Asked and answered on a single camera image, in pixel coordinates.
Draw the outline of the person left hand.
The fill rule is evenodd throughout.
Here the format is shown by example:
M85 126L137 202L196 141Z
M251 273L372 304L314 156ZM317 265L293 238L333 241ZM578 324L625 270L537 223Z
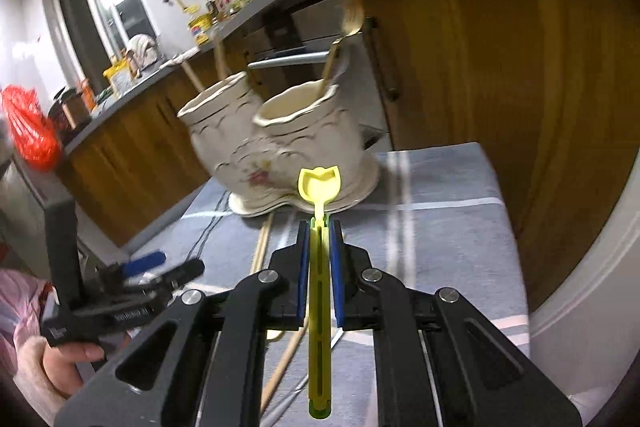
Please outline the person left hand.
M14 384L40 418L52 426L55 415L84 385L78 364L104 359L104 350L94 343L65 343L52 348L47 339L30 337L17 352Z

